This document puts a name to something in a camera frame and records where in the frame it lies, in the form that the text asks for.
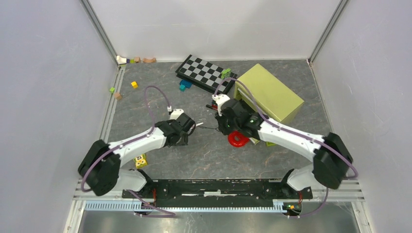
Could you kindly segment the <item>green drawer cabinet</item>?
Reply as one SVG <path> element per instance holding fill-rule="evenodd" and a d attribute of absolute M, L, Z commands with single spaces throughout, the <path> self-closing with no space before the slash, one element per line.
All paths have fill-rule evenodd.
<path fill-rule="evenodd" d="M 254 65 L 241 75 L 235 83 L 234 98 L 243 100 L 256 111 L 256 107 L 247 93 L 249 90 L 258 107 L 264 114 L 276 121 L 288 125 L 295 118 L 304 100 L 277 79 L 261 64 Z"/>

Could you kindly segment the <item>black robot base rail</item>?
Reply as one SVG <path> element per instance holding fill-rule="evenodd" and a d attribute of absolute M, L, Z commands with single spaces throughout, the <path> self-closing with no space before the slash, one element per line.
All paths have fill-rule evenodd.
<path fill-rule="evenodd" d="M 271 207 L 273 200 L 309 200 L 310 187 L 295 191 L 278 179 L 153 180 L 137 192 L 156 207 Z"/>

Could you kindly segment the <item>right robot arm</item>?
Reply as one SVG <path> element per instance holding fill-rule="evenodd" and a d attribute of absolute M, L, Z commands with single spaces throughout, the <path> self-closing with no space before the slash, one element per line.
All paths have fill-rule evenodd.
<path fill-rule="evenodd" d="M 286 126 L 262 114 L 248 112 L 240 101 L 227 95 L 213 95 L 217 104 L 215 118 L 224 135 L 234 131 L 246 138 L 271 142 L 292 150 L 310 161 L 310 165 L 294 169 L 285 176 L 281 193 L 287 198 L 295 197 L 301 190 L 321 184 L 326 188 L 338 189 L 353 159 L 341 138 L 335 133 L 327 136 L 312 134 Z"/>

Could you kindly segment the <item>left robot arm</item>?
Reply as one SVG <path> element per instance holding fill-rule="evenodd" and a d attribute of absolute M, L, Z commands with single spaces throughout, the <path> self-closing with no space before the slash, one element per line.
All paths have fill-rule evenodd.
<path fill-rule="evenodd" d="M 116 142 L 95 141 L 78 167 L 81 190 L 98 197 L 122 190 L 135 191 L 141 198 L 150 196 L 153 185 L 143 173 L 122 167 L 152 150 L 187 145 L 195 127 L 195 121 L 177 109 L 168 120 L 159 121 L 137 135 Z"/>

